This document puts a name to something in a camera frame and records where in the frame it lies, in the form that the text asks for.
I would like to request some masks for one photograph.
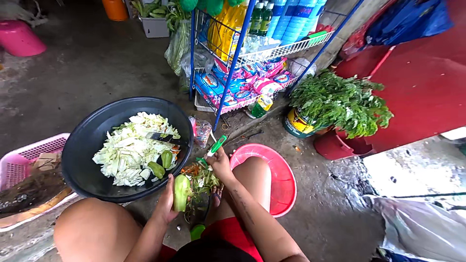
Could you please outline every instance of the green peeler handle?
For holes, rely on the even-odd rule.
[[[213,156],[214,153],[223,145],[225,141],[226,141],[226,136],[221,136],[220,139],[217,140],[217,142],[215,142],[215,144],[212,145],[207,155],[210,157]]]

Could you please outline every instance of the gray plastic tub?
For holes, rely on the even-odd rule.
[[[167,22],[165,18],[142,18],[139,17],[143,24],[144,33],[147,38],[169,37]]]

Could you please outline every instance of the hand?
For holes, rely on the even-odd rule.
[[[229,181],[236,179],[230,168],[230,161],[228,160],[228,156],[225,154],[223,147],[220,147],[213,157],[204,156],[204,158],[207,163],[212,166],[215,176],[224,184],[227,185]]]
[[[165,191],[158,198],[155,210],[152,213],[152,217],[162,223],[169,224],[178,215],[178,212],[173,210],[173,184],[174,178],[172,174],[168,175],[168,182]]]

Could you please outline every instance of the green plastic bottle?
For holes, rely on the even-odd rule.
[[[253,115],[253,117],[255,118],[263,117],[265,114],[267,114],[267,111],[270,109],[270,107],[272,107],[273,103],[274,102],[270,97],[266,95],[261,95],[255,106],[253,107],[251,115]]]
[[[264,3],[257,3],[254,7],[253,14],[251,15],[251,28],[249,29],[250,34],[258,34],[262,23],[262,8]]]
[[[265,36],[267,35],[268,27],[270,26],[270,21],[272,20],[272,9],[274,8],[273,3],[268,3],[267,7],[262,11],[262,23],[260,24],[259,33],[257,35]]]

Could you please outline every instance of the black basin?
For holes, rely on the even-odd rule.
[[[151,175],[143,186],[114,186],[113,177],[100,172],[100,165],[92,161],[94,154],[103,147],[107,131],[129,122],[131,116],[145,111],[168,118],[168,123],[178,130],[181,139],[189,146],[182,146],[177,165],[167,171],[163,179],[151,182]],[[167,183],[169,172],[178,175],[192,150],[194,134],[186,114],[172,102],[157,97],[130,97],[115,101],[92,112],[73,130],[62,156],[63,176],[69,186],[80,195],[104,201],[124,203],[155,192]]]

